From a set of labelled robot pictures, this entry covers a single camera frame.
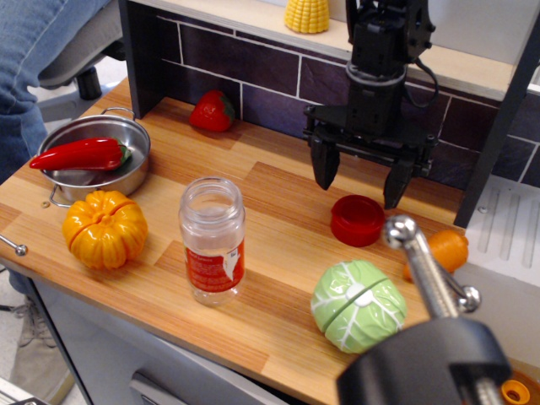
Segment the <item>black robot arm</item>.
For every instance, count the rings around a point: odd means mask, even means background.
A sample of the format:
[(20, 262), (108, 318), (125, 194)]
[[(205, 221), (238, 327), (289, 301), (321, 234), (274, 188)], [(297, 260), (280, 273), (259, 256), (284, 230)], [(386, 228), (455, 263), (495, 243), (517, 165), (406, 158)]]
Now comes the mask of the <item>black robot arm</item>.
[(310, 146), (316, 183), (332, 184), (342, 153), (386, 164), (390, 172), (383, 195), (395, 208), (414, 177), (426, 177), (435, 135), (402, 115), (402, 101), (412, 96), (405, 86), (408, 67), (433, 72), (420, 60), (432, 46), (435, 26), (425, 1), (348, 1), (352, 54), (345, 105), (308, 105), (305, 138)]

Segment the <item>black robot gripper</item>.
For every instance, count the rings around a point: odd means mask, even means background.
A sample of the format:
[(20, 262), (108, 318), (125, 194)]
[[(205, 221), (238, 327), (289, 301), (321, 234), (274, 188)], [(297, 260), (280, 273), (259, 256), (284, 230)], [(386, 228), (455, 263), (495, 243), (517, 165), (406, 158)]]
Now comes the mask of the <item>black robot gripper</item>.
[(384, 209), (396, 208), (413, 176), (429, 174), (435, 136), (402, 116), (402, 100), (413, 101), (405, 87), (407, 71), (373, 76), (357, 69), (349, 79), (344, 105), (308, 105), (305, 138), (316, 183), (327, 190), (340, 165), (340, 153), (388, 163)]

